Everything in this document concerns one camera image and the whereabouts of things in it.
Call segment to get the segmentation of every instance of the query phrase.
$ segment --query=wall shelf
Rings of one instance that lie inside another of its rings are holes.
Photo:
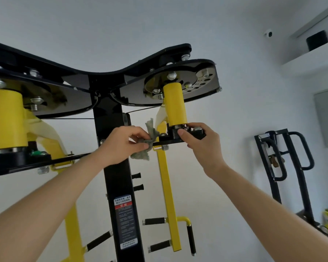
[[[328,68],[328,43],[282,65],[286,77],[315,73]]]

